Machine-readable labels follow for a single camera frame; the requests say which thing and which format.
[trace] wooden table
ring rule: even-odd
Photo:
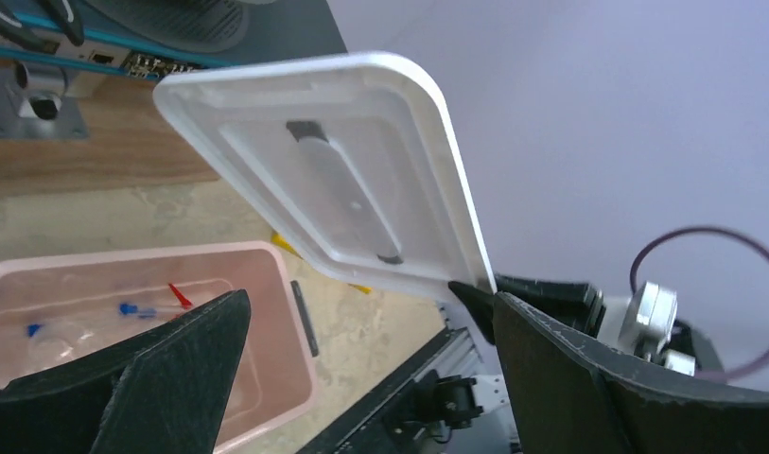
[[[149,88],[107,80],[82,103],[89,142],[0,141],[0,261],[270,238],[267,222],[227,183],[167,184],[182,175],[215,176],[161,121],[149,104]],[[87,190],[48,193],[73,189]],[[32,195],[13,196],[25,193]],[[285,257],[321,348],[318,404],[240,454],[295,452],[443,327],[432,301],[365,295]]]

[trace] white plastic lid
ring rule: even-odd
[[[446,102],[363,53],[165,78],[162,116],[318,271],[453,301],[495,280]]]

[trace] blue edge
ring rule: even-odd
[[[52,21],[49,21],[43,17],[36,17],[36,16],[20,14],[20,13],[16,13],[16,16],[19,18],[20,21],[22,21],[24,24],[27,24],[29,26],[46,28],[49,30],[61,32],[61,30],[58,27],[56,27]],[[186,52],[180,52],[180,51],[172,50],[157,44],[136,41],[130,38],[112,35],[110,33],[102,33],[97,30],[87,29],[86,38],[94,41],[99,41],[105,44],[122,46],[133,51],[147,52],[149,54],[161,55],[161,56],[178,60],[178,61],[189,61],[197,64],[202,64],[203,66],[206,66],[206,67],[219,68],[222,66],[231,66],[235,64],[235,63],[231,63],[230,61],[209,59],[198,54],[189,54]],[[45,54],[36,53],[36,52],[27,52],[25,50],[20,50],[20,49],[6,49],[3,47],[0,47],[0,57],[4,57],[7,59],[16,59],[16,60],[31,60],[31,61],[37,61],[39,63],[47,63],[47,64],[62,64],[63,66],[79,69],[83,71],[96,71],[99,73],[113,74],[117,76],[127,75],[127,72],[124,71],[122,68],[112,68],[112,67],[102,66],[99,64],[91,64],[88,61],[60,59],[52,55],[45,55]]]

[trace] yellow object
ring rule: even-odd
[[[294,249],[292,249],[292,246],[287,243],[287,241],[284,239],[281,234],[278,232],[272,232],[272,237],[270,238],[270,242],[279,248],[283,249],[284,251],[287,251],[288,253],[291,253],[292,255],[300,257],[301,255],[297,253]],[[371,291],[373,291],[372,288],[369,287],[363,287],[363,286],[356,286],[354,284],[348,284],[349,286],[359,290],[360,292],[364,294],[370,294]]]

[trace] red object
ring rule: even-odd
[[[180,290],[175,288],[172,284],[167,284],[169,286],[169,289],[172,290],[172,292],[175,294],[175,297],[178,298],[178,301],[181,302],[181,307],[183,307],[186,310],[189,310],[194,306],[191,301],[187,300],[183,293],[181,293]]]

